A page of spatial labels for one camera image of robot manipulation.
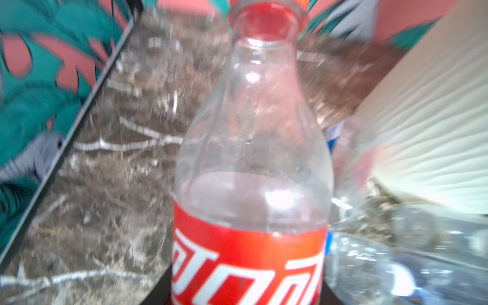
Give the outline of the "red label cola bottle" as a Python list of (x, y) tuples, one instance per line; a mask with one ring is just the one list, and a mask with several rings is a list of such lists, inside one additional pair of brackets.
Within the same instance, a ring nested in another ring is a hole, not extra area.
[(173, 304), (318, 304), (334, 178), (302, 91), (298, 1), (234, 1), (175, 167)]

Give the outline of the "white ribbed waste bin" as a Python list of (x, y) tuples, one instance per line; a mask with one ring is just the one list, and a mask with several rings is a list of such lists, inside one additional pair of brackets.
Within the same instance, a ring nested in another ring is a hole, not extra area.
[(487, 2), (460, 1), (358, 107), (358, 180), (487, 213)]

